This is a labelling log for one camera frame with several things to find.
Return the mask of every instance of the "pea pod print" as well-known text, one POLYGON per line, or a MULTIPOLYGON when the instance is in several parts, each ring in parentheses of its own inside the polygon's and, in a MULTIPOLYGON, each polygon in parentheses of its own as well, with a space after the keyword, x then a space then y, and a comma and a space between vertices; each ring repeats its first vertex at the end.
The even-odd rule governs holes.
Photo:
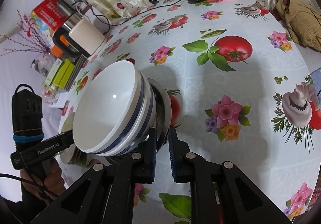
POLYGON ((214 30, 214 31, 211 31, 210 33, 207 33, 207 34, 201 36, 201 39, 207 39, 207 38, 211 38, 213 36, 218 36, 220 34, 223 34, 225 31, 227 31, 227 29, 214 30))

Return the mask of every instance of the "electric kettle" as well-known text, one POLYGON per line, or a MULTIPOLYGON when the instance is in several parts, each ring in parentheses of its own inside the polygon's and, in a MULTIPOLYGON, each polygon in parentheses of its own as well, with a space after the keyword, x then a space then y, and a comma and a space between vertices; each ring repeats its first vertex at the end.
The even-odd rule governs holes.
POLYGON ((107 42, 107 38, 94 25, 79 14, 72 14, 67 21, 56 30, 52 38, 54 44, 71 57, 84 55, 90 58, 107 42), (65 36, 71 46, 66 46, 60 39, 65 36))

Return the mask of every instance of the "tablecloth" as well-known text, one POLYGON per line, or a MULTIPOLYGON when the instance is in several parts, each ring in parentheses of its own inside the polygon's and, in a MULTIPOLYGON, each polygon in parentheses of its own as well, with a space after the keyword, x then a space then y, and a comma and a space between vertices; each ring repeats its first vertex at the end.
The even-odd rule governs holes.
MULTIPOLYGON (((232 161, 293 219, 309 203, 321 161, 321 111, 301 54, 256 0, 177 1, 111 31, 79 73, 60 126, 105 67, 130 60, 167 89, 178 137, 191 151, 232 161)), ((81 175, 62 168, 68 184, 81 175)), ((190 223, 189 190, 173 182, 164 145, 155 182, 136 185, 133 223, 190 223)))

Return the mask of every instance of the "metal screw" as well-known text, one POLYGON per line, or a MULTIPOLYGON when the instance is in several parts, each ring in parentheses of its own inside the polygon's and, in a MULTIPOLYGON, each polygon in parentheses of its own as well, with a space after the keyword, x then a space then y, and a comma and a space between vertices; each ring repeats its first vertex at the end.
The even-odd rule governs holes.
POLYGON ((224 167, 227 168, 227 169, 232 169, 233 166, 234 166, 234 164, 231 163, 230 161, 226 161, 226 162, 224 163, 224 167))
POLYGON ((195 153, 193 152, 188 152, 187 154, 185 154, 185 156, 189 159, 194 159, 196 157, 195 153))
POLYGON ((104 168, 104 166, 101 164, 101 163, 96 163, 95 165, 94 165, 94 170, 95 171, 100 171, 100 170, 102 170, 104 168))
POLYGON ((133 158, 134 160, 138 160, 138 159, 140 159, 141 157, 142 157, 142 155, 141 155, 139 152, 135 152, 135 153, 132 154, 132 158, 133 158))

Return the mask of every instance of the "red jar label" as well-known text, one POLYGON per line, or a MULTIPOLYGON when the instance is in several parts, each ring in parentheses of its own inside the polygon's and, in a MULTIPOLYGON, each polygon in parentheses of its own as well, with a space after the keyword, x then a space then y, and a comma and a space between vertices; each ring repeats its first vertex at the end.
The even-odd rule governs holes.
POLYGON ((44 0, 35 7, 33 11, 54 31, 56 31, 67 20, 67 17, 58 8, 55 0, 44 0))

